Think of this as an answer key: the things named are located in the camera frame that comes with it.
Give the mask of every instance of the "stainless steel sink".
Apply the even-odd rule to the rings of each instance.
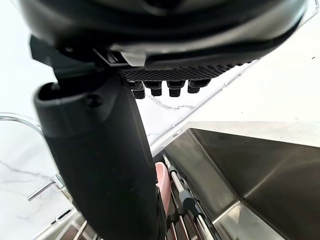
[[[320,148],[195,128],[181,132],[154,159],[168,156],[223,240],[320,239]],[[196,240],[192,221],[184,221]],[[186,239],[179,222],[170,230],[167,240]],[[74,209],[36,239],[99,238]]]

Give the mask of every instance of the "metal rod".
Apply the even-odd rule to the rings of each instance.
[[[13,121],[17,123],[21,123],[31,127],[36,130],[44,138],[44,133],[42,132],[42,127],[40,123],[28,116],[23,116],[10,112],[0,112],[0,121]]]
[[[173,240],[178,240],[178,235],[176,231],[176,226],[173,222],[170,223],[170,230],[171,230],[171,235]]]
[[[162,157],[164,159],[165,165],[169,169],[172,166],[169,159],[167,158],[167,156],[165,154],[163,154]],[[182,185],[181,181],[179,180],[178,175],[174,171],[172,171],[170,175],[171,175],[172,180],[174,182],[174,185],[176,186],[176,189],[179,191],[179,193],[182,192],[183,190],[185,190],[184,186]]]
[[[53,180],[47,182],[45,185],[43,185],[42,187],[40,187],[37,191],[35,191],[34,193],[32,193],[30,196],[27,197],[28,201],[32,201],[36,196],[38,196],[39,194],[41,194],[44,190],[46,190],[47,188],[49,188],[52,184],[54,184],[55,182]]]
[[[171,198],[172,198],[172,202],[173,202],[173,205],[174,205],[175,209],[177,209],[178,208],[178,202],[177,202],[176,197],[175,197],[174,193],[172,192],[172,190],[171,190]],[[190,240],[191,238],[189,236],[189,233],[188,233],[188,230],[187,230],[187,227],[186,227],[186,223],[184,221],[183,216],[181,216],[181,215],[179,215],[179,223],[180,223],[180,225],[182,227],[182,230],[184,232],[185,239],[186,240]]]
[[[84,233],[87,225],[88,225],[88,221],[85,220],[84,223],[82,224],[82,226],[80,227],[79,231],[76,233],[73,240],[78,240],[80,238],[80,236]]]
[[[216,240],[201,215],[195,218],[195,222],[205,240]]]
[[[170,168],[172,165],[171,165],[169,159],[167,158],[167,156],[165,154],[163,154],[162,157],[163,157],[164,162],[167,165],[167,167]],[[174,185],[176,186],[176,188],[179,192],[186,190],[185,187],[180,182],[180,179],[179,179],[176,172],[172,171],[170,175],[172,177]],[[197,215],[194,220],[195,220],[195,226],[196,226],[197,230],[201,233],[204,240],[217,240],[216,237],[213,236],[212,232],[210,231],[204,218],[201,215]]]
[[[191,240],[202,240],[202,235],[197,224],[194,221],[191,221],[191,223],[195,232],[195,236]]]

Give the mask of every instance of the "pink object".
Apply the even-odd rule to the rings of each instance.
[[[170,197],[171,197],[171,184],[166,166],[162,162],[157,162],[155,164],[156,177],[158,178],[158,183],[156,184],[161,193],[161,199],[163,202],[163,208],[165,214],[168,213]]]

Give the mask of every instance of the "black plastic housing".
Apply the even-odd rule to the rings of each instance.
[[[105,78],[72,95],[42,86],[34,104],[43,133],[75,205],[103,239],[163,240],[166,220],[135,98],[120,76]]]
[[[120,11],[92,0],[19,0],[19,3],[34,36],[58,49],[83,49],[123,41],[196,39],[250,21],[278,1],[229,0],[166,17]]]

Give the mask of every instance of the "stainless steel surface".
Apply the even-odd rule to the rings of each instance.
[[[52,180],[54,181],[54,183],[58,189],[62,189],[66,186],[65,181],[62,179],[59,172],[54,175]]]
[[[240,202],[228,209],[214,226],[224,240],[284,240]]]
[[[204,240],[216,240],[214,236],[212,236],[208,226],[205,223],[205,220],[201,215],[195,218],[196,226],[199,228],[199,231]]]
[[[194,147],[190,147],[190,134],[194,134]],[[167,149],[171,156],[174,153],[174,161],[188,176],[190,186],[194,172],[201,172],[202,180],[212,175],[196,167],[186,171],[190,155],[202,149],[208,156],[208,166],[213,165],[222,174],[225,184],[239,196],[237,199],[280,236],[290,240],[319,239],[320,148],[198,129],[184,135]],[[216,193],[217,198],[224,194]],[[205,195],[200,192],[196,196],[202,201]]]
[[[55,182],[53,180],[48,181],[45,185],[43,185],[38,190],[36,190],[34,193],[32,193],[30,196],[28,196],[27,200],[32,201],[35,197],[40,195],[44,190],[49,188],[52,184],[55,184]]]
[[[28,116],[9,112],[0,112],[0,121],[13,121],[27,125],[36,130],[42,137],[44,137],[40,123]]]
[[[190,130],[165,150],[189,188],[201,199],[201,207],[214,220],[237,202],[235,191]]]

